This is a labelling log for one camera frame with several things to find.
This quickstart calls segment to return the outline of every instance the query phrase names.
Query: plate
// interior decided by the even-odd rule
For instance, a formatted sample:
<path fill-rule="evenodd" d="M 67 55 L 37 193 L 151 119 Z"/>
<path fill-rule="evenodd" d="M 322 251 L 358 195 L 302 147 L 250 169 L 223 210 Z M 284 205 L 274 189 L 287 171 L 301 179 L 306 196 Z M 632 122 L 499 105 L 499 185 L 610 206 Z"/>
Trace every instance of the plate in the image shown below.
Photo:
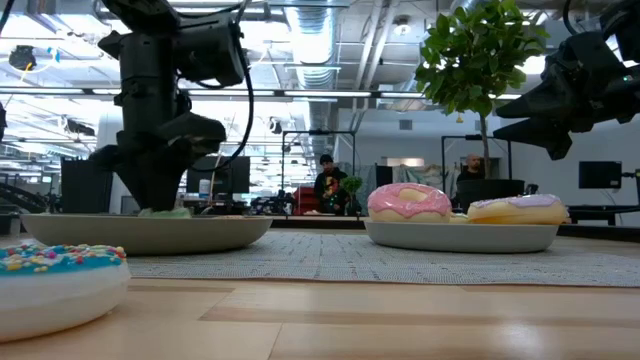
<path fill-rule="evenodd" d="M 127 255 L 216 252 L 247 246 L 271 227 L 271 219 L 161 219 L 135 216 L 29 214 L 25 229 L 45 245 L 113 245 Z"/>
<path fill-rule="evenodd" d="M 547 249 L 554 225 L 416 224 L 365 221 L 378 245 L 412 250 L 514 254 Z"/>

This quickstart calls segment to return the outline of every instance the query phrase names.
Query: wooden table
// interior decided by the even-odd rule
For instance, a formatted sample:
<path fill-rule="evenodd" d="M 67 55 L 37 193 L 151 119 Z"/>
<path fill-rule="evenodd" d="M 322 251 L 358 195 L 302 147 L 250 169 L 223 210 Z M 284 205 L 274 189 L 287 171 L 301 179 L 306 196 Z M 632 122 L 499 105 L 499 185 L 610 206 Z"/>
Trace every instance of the wooden table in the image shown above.
<path fill-rule="evenodd" d="M 554 246 L 640 260 L 633 243 Z M 134 279 L 110 315 L 0 360 L 637 360 L 639 310 L 640 289 Z"/>

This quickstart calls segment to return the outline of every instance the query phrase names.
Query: sprinkles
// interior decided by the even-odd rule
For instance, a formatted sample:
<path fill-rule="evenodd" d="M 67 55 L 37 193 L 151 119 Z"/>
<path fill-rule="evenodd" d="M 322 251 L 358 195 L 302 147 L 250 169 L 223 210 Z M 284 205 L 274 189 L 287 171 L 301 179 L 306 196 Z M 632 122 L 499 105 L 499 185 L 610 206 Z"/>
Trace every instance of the sprinkles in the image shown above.
<path fill-rule="evenodd" d="M 0 277 L 91 270 L 126 262 L 120 246 L 21 245 L 0 249 Z"/>

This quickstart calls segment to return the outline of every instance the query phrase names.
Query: man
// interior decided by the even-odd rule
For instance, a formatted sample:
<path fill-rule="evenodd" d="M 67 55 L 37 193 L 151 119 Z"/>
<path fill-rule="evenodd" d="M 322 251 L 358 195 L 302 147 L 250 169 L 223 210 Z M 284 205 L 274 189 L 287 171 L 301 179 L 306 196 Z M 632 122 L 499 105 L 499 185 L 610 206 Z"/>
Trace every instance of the man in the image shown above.
<path fill-rule="evenodd" d="M 482 180 L 484 179 L 484 171 L 482 171 L 481 157 L 475 154 L 467 155 L 467 169 L 462 171 L 456 183 L 464 180 Z"/>
<path fill-rule="evenodd" d="M 322 210 L 325 213 L 344 214 L 347 194 L 340 188 L 340 181 L 346 178 L 347 174 L 333 165 L 330 155 L 322 155 L 320 165 L 323 172 L 316 177 L 314 192 L 322 204 Z"/>

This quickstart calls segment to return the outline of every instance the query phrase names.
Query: ceiling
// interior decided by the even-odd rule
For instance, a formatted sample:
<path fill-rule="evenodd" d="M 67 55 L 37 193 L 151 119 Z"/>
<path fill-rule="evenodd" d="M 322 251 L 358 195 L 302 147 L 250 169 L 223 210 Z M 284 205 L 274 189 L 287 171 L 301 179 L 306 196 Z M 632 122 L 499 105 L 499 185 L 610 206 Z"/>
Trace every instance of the ceiling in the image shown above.
<path fill-rule="evenodd" d="M 287 4 L 295 5 L 300 0 L 290 0 Z M 350 4 L 341 1 L 310 0 L 324 6 L 328 3 L 344 5 L 334 8 L 335 17 L 326 20 L 325 25 L 331 28 L 333 37 L 333 58 L 325 64 L 330 65 L 333 81 L 332 88 L 327 90 L 353 90 L 367 86 L 367 81 L 356 84 L 359 69 L 362 69 L 361 57 L 370 29 L 372 12 L 375 7 L 373 1 L 355 0 Z M 212 7 L 222 8 L 235 1 L 170 1 L 182 12 L 202 13 L 211 11 Z M 248 50 L 247 56 L 251 63 L 251 77 L 256 89 L 299 89 L 299 58 L 296 33 L 290 24 L 281 22 L 286 18 L 287 10 L 279 4 L 283 1 L 269 1 L 272 14 L 271 21 L 264 21 L 264 3 L 256 3 L 247 11 L 247 18 L 241 29 L 244 33 L 242 45 Z M 370 75 L 370 89 L 387 88 L 393 90 L 412 90 L 407 82 L 422 59 L 419 45 L 426 37 L 427 27 L 434 23 L 439 12 L 448 11 L 450 1 L 383 1 L 380 21 L 376 26 L 373 47 L 370 49 L 368 60 L 365 61 L 365 74 Z M 564 1 L 527 0 L 518 1 L 524 12 L 543 10 L 545 18 L 551 22 L 558 18 L 558 10 Z M 576 14 L 585 10 L 597 13 L 602 6 L 609 3 L 606 0 L 588 2 L 576 1 Z M 129 30 L 101 4 L 90 1 L 58 0 L 48 2 L 44 0 L 17 0 L 14 12 L 0 38 L 0 87 L 57 87 L 57 88 L 119 88 L 119 65 L 97 47 L 97 42 L 111 30 L 121 33 Z M 385 27 L 387 14 L 392 13 L 391 19 L 406 15 L 410 30 L 404 34 L 397 34 L 395 25 Z M 383 32 L 388 29 L 386 41 Z M 375 57 L 375 46 L 380 43 L 382 48 L 379 59 Z M 37 66 L 27 73 L 13 68 L 8 57 L 18 45 L 33 46 Z M 315 51 L 317 43 L 308 43 L 307 52 Z M 532 59 L 527 67 L 527 84 L 521 91 L 539 83 L 538 74 L 544 67 L 542 59 Z M 198 88 L 197 85 L 181 80 L 182 88 Z M 245 88 L 244 84 L 236 88 Z M 59 156 L 85 157 L 95 150 L 96 137 L 78 135 L 70 129 L 69 122 L 87 126 L 98 130 L 98 122 L 103 113 L 113 108 L 112 96 L 47 96 L 47 95 L 10 95 L 1 94 L 0 101 L 8 111 L 8 128 L 5 133 L 3 147 L 5 160 L 0 160 L 0 171 L 16 171 L 9 168 L 8 159 L 35 158 L 42 161 L 56 161 Z M 256 104 L 254 128 L 250 136 L 250 146 L 245 154 L 256 157 L 255 168 L 263 168 L 266 159 L 272 164 L 279 164 L 281 156 L 281 135 L 273 134 L 269 128 L 271 122 L 279 122 L 283 130 L 309 130 L 314 127 L 317 119 L 314 115 L 316 104 L 307 101 L 260 101 Z M 444 116 L 439 110 L 396 111 L 394 104 L 377 104 L 372 102 L 368 107 L 359 109 L 363 115 L 359 121 L 358 136 L 363 137 L 428 137 L 442 134 L 475 133 L 475 117 L 473 114 L 462 114 L 463 122 L 456 122 L 458 116 Z M 323 121 L 323 127 L 329 129 L 348 130 L 353 123 L 352 102 L 329 102 L 327 106 L 331 112 Z M 223 147 L 224 152 L 233 151 L 237 142 L 242 138 L 247 124 L 246 101 L 220 101 L 220 99 L 194 99 L 193 112 L 222 121 L 229 129 L 228 144 Z M 400 130 L 399 120 L 412 120 L 412 130 Z M 490 118 L 490 127 L 498 127 L 499 119 Z M 287 156 L 294 163 L 287 166 L 285 175 L 287 183 L 295 184 L 309 182 L 313 179 L 314 154 L 318 151 L 330 152 L 332 139 L 308 139 L 301 136 L 295 140 L 300 145 L 294 145 Z M 275 189 L 279 186 L 280 170 L 270 169 L 262 172 L 256 183 L 264 189 Z"/>

